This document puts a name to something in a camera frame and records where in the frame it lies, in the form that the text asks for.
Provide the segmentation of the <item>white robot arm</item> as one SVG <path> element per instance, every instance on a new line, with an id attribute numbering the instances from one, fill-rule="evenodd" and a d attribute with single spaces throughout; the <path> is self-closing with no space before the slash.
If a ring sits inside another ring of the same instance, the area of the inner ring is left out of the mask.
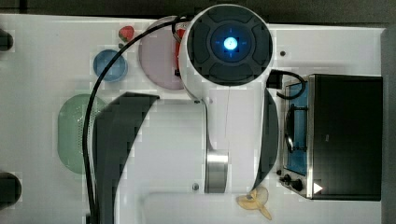
<path id="1" fill-rule="evenodd" d="M 212 209 L 257 188 L 276 160 L 273 54 L 266 22 L 246 7 L 194 16 L 178 50 L 184 98 L 125 92 L 95 119 L 99 223 L 174 223 L 181 205 Z"/>

